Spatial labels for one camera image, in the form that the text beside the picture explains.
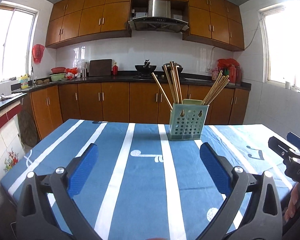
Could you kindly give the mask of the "right human hand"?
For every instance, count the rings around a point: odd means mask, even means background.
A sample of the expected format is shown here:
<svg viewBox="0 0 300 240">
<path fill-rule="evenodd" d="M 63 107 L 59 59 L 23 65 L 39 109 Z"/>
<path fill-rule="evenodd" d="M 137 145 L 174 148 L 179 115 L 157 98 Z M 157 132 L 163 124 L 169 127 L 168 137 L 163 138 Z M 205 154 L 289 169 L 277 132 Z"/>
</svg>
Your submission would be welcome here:
<svg viewBox="0 0 300 240">
<path fill-rule="evenodd" d="M 300 183 L 296 183 L 290 192 L 290 200 L 284 214 L 285 222 L 288 222 L 290 219 L 292 219 L 295 216 L 296 211 L 298 209 L 297 204 L 299 199 L 300 199 Z"/>
</svg>

